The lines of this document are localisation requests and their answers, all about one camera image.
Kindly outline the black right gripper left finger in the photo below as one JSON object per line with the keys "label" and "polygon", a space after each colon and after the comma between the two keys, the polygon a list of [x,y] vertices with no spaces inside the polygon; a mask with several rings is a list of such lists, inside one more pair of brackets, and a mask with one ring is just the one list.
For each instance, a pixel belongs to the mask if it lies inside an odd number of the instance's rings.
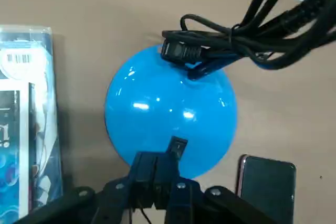
{"label": "black right gripper left finger", "polygon": [[129,173],[107,182],[102,191],[76,187],[18,223],[121,223],[125,211],[153,205],[156,160],[156,153],[138,152]]}

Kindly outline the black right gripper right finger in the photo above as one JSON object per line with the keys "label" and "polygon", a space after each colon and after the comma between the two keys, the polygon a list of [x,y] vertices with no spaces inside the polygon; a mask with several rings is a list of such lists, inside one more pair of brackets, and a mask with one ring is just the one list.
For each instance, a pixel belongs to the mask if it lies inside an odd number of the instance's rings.
{"label": "black right gripper right finger", "polygon": [[275,223],[223,186],[201,191],[198,182],[180,176],[175,154],[158,158],[154,190],[165,223]]}

